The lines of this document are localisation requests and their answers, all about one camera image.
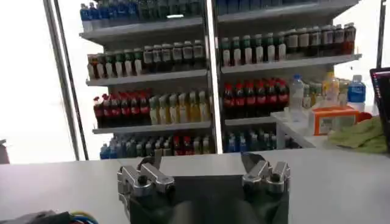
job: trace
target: green cloth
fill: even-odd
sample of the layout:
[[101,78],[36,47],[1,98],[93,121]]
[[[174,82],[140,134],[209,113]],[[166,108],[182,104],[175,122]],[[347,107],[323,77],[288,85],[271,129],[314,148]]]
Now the green cloth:
[[387,149],[378,116],[335,131],[328,135],[328,140],[334,145],[352,148],[358,152],[382,153]]

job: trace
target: bottle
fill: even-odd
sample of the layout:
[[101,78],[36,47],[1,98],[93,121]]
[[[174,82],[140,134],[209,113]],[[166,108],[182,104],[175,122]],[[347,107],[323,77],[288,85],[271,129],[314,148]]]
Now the bottle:
[[267,34],[267,54],[264,61],[273,62],[275,61],[275,46],[274,46],[274,34]]
[[190,106],[187,102],[187,93],[179,95],[180,123],[190,122]]
[[300,75],[294,75],[294,81],[290,84],[289,112],[293,121],[302,120],[303,82]]
[[210,120],[210,104],[205,91],[199,92],[200,121]]
[[196,69],[205,68],[205,49],[201,40],[195,40],[194,42],[194,67]]
[[257,112],[254,83],[245,82],[246,112],[247,117],[255,117]]
[[102,128],[104,123],[104,112],[103,112],[103,104],[99,100],[99,97],[95,97],[93,99],[93,111],[95,113],[96,121],[97,121],[97,127]]
[[327,107],[338,105],[339,81],[334,72],[327,73],[327,78],[322,82],[322,93]]
[[225,37],[222,39],[221,41],[221,45],[222,45],[222,65],[227,67],[227,66],[231,66],[232,65],[232,62],[231,62],[231,59],[230,59],[230,42],[229,42],[229,38]]
[[224,91],[224,111],[226,119],[234,119],[234,107],[235,107],[235,98],[233,94],[233,88],[230,83],[225,83]]
[[278,61],[286,60],[286,41],[285,33],[283,31],[278,33],[275,59]]
[[136,75],[144,73],[143,53],[141,48],[134,49],[134,68]]
[[243,37],[243,61],[244,65],[252,64],[252,46],[250,45],[250,35]]
[[91,32],[93,30],[91,12],[85,4],[81,4],[80,17],[84,32]]
[[244,87],[241,82],[236,84],[236,94],[235,94],[235,118],[244,118],[246,116],[245,112],[245,93]]
[[233,62],[234,66],[241,65],[241,49],[239,47],[239,37],[233,37]]
[[175,42],[173,44],[172,56],[174,60],[174,71],[181,71],[183,69],[183,44]]
[[361,75],[354,75],[348,87],[348,105],[358,110],[364,111],[366,101],[366,86],[361,82]]
[[177,94],[172,94],[169,97],[169,113],[171,115],[171,123],[172,124],[179,124],[180,123],[180,111],[179,111],[179,105],[177,101]]
[[264,49],[263,49],[263,37],[261,34],[255,35],[256,42],[256,63],[262,63],[264,61]]
[[154,96],[149,99],[149,105],[151,107],[150,117],[152,125],[160,124],[160,107],[158,106],[158,98]]

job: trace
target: dark bottle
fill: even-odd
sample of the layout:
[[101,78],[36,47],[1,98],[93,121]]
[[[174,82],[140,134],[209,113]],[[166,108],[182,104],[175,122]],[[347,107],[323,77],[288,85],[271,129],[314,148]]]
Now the dark bottle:
[[151,116],[150,116],[150,106],[149,106],[149,99],[146,97],[145,92],[140,92],[140,109],[141,109],[141,120],[143,125],[150,125],[151,124]]
[[266,90],[263,81],[256,82],[256,115],[258,117],[266,115]]
[[163,55],[161,52],[161,45],[156,44],[153,46],[153,63],[154,63],[154,68],[155,72],[163,72],[164,67],[163,67]]
[[246,95],[246,111],[247,117],[256,116],[256,95],[254,89],[254,83],[246,81],[245,82],[245,95]]
[[111,94],[111,114],[112,114],[112,125],[114,127],[123,126],[121,120],[121,103],[119,102],[118,96],[116,94]]
[[235,99],[233,94],[233,88],[230,83],[225,83],[224,92],[224,111],[226,119],[234,118]]
[[95,113],[96,121],[97,121],[97,127],[102,128],[104,123],[104,111],[103,111],[103,104],[100,102],[99,97],[95,97],[93,99],[93,111]]
[[235,111],[236,118],[244,118],[245,112],[245,93],[244,87],[241,82],[236,84],[236,96],[235,96]]
[[112,127],[112,113],[111,113],[111,101],[107,94],[103,94],[103,114],[104,123],[103,127]]
[[132,123],[132,111],[130,109],[129,99],[126,93],[119,93],[121,97],[121,115],[124,125],[130,125]]
[[153,64],[153,48],[151,46],[144,47],[144,70],[145,73],[155,73]]

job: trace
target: red label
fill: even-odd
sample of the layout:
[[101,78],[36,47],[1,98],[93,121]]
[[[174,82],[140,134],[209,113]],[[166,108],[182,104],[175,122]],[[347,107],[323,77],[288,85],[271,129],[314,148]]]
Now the red label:
[[266,103],[266,97],[265,96],[262,96],[262,97],[257,97],[257,104],[264,104]]
[[246,99],[246,104],[248,104],[248,105],[254,105],[256,103],[256,97],[248,97],[247,99]]

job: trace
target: shelf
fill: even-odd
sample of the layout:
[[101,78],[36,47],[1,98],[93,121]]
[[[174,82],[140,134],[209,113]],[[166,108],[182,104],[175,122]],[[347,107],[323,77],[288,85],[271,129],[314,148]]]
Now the shelf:
[[269,124],[274,122],[275,119],[273,117],[250,117],[250,118],[225,120],[226,126]]
[[151,22],[129,24],[125,26],[108,27],[91,32],[80,33],[80,37],[95,42],[97,44],[104,44],[113,41],[117,38],[134,35],[138,33],[148,32],[169,32],[172,29],[181,29],[191,26],[202,25],[202,18],[184,18],[172,19],[169,21]]
[[252,10],[218,16],[219,23],[240,22],[255,19],[271,19],[279,16],[317,14],[322,12],[331,18],[359,3],[359,0],[328,0],[305,4],[270,7],[269,9]]
[[221,71],[223,74],[228,74],[228,73],[281,69],[281,68],[296,68],[296,67],[305,67],[305,66],[313,66],[313,65],[330,65],[330,64],[344,63],[348,61],[354,61],[354,60],[358,60],[359,58],[361,58],[361,54],[342,55],[342,56],[333,56],[333,57],[318,57],[318,58],[308,58],[308,59],[300,59],[300,60],[285,60],[285,61],[277,61],[272,63],[260,63],[260,64],[251,64],[251,65],[222,67]]
[[206,70],[200,69],[200,70],[183,71],[183,72],[170,72],[170,73],[158,73],[158,74],[138,75],[138,76],[130,76],[130,77],[110,78],[110,79],[87,80],[86,83],[88,86],[111,86],[111,85],[120,85],[126,83],[141,83],[141,82],[153,82],[153,81],[161,81],[161,80],[203,77],[206,76],[206,74],[207,74]]
[[134,127],[118,127],[118,128],[98,128],[93,129],[94,134],[108,133],[141,133],[153,131],[175,131],[175,130],[191,130],[191,129],[206,129],[210,128],[211,122],[196,122],[185,124],[168,124],[168,125],[146,125]]

